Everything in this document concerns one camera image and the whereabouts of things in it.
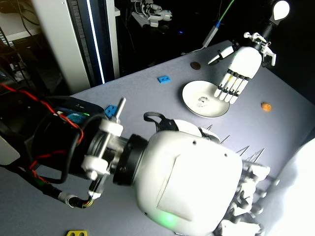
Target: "plate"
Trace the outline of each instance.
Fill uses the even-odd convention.
[[[229,103],[215,98],[213,95],[218,86],[207,81],[197,80],[186,84],[183,89],[183,100],[190,111],[205,118],[224,115]]]

